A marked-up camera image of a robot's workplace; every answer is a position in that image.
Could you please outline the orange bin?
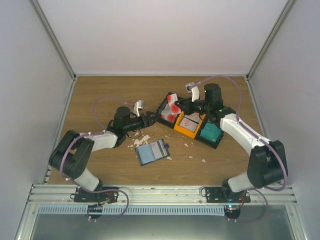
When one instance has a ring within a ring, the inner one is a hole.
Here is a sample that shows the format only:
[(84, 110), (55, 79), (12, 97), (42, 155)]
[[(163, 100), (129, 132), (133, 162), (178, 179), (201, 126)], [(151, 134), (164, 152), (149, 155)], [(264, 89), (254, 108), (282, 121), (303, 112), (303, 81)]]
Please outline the orange bin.
[(201, 125), (205, 122), (204, 117), (199, 113), (186, 115), (183, 111), (176, 118), (173, 129), (191, 139), (195, 139)]

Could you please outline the white pink cards stack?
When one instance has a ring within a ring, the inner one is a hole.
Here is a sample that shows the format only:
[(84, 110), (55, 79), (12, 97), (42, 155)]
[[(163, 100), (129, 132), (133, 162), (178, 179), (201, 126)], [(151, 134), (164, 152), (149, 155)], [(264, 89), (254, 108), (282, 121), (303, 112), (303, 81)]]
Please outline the white pink cards stack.
[(189, 132), (194, 133), (198, 127), (198, 123), (196, 121), (193, 121), (193, 120), (187, 118), (187, 117), (184, 117), (181, 120), (179, 126)]

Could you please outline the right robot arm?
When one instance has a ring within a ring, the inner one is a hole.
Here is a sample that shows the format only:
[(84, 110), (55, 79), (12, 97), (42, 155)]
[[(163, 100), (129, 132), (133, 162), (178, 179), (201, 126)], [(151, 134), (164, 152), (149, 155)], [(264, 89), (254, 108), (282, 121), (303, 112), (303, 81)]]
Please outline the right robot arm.
[(205, 97), (200, 99), (196, 83), (186, 85), (191, 97), (177, 100), (175, 104), (187, 115), (198, 113), (209, 119), (224, 133), (229, 134), (248, 153), (247, 170), (222, 182), (221, 196), (228, 203), (234, 202), (241, 193), (250, 189), (270, 188), (270, 184), (282, 180), (282, 191), (288, 180), (285, 147), (279, 140), (271, 141), (246, 124), (238, 111), (225, 106), (218, 84), (204, 86)]

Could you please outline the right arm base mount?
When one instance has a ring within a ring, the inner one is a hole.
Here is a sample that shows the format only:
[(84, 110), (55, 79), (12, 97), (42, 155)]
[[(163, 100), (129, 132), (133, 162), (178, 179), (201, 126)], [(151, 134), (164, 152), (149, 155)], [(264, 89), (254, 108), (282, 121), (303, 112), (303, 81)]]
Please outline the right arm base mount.
[(251, 202), (250, 193), (247, 190), (234, 193), (225, 185), (219, 187), (203, 186), (199, 193), (206, 198), (207, 203), (224, 204), (224, 216), (229, 221), (237, 221), (244, 204)]

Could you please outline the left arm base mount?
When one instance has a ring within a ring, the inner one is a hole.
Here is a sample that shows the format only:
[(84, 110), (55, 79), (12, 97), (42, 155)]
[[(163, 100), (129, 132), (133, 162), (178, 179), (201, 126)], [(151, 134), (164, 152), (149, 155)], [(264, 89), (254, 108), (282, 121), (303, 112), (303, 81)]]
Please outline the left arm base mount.
[(90, 193), (81, 188), (76, 188), (75, 193), (72, 193), (69, 197), (75, 203), (89, 203), (87, 207), (89, 213), (86, 213), (85, 216), (90, 217), (92, 220), (97, 220), (102, 215), (96, 213), (102, 212), (103, 205), (113, 204), (118, 201), (118, 189), (119, 187), (115, 186), (98, 186), (98, 191), (107, 190), (107, 192)]

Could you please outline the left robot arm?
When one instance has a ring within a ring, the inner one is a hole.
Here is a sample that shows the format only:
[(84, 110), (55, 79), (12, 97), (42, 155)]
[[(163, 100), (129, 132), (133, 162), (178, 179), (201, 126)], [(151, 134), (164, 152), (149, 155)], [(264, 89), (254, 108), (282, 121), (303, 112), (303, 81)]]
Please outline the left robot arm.
[(85, 189), (86, 197), (98, 202), (103, 197), (101, 181), (87, 168), (92, 152), (119, 147), (130, 132), (139, 131), (154, 125), (161, 114), (147, 111), (140, 115), (128, 107), (118, 107), (114, 118), (101, 132), (78, 133), (69, 130), (51, 153), (48, 164), (63, 177)]

